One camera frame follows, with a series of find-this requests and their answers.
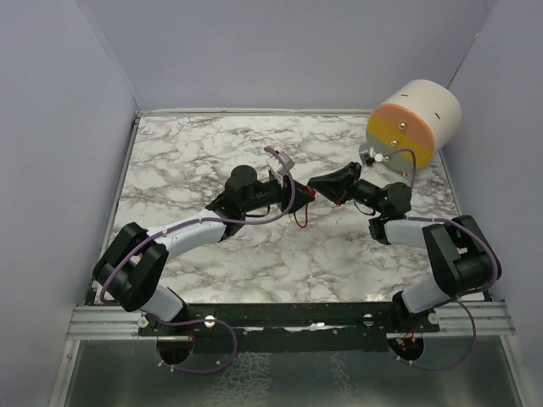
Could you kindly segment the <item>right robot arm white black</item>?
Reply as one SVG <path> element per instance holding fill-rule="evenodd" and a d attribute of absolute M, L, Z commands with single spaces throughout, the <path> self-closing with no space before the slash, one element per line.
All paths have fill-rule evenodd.
<path fill-rule="evenodd" d="M 403 182 L 378 187 L 361 177 L 361 165 L 312 177 L 308 186 L 337 205 L 350 200 L 363 204 L 376 217 L 369 221 L 370 235 L 384 245 L 407 245 L 427 251 L 431 272 L 394 296 L 391 325 L 408 332 L 420 313 L 436 306 L 487 290 L 501 277 L 501 263 L 471 215 L 453 219 L 412 217 L 412 187 Z"/>

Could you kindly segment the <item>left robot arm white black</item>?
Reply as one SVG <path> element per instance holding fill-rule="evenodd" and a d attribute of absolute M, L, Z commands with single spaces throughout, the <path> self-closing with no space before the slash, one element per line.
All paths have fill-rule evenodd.
<path fill-rule="evenodd" d="M 233 237 L 245 225 L 261 225 L 255 210 L 276 205 L 293 214 L 315 199 L 315 191 L 288 176 L 269 175 L 259 181 L 248 165 L 235 167 L 224 189 L 195 216 L 178 224 L 146 229 L 135 222 L 123 226 L 92 271 L 101 285 L 127 312 L 141 310 L 158 318 L 165 332 L 182 332 L 188 322 L 187 304 L 160 285 L 168 261 L 200 246 Z"/>

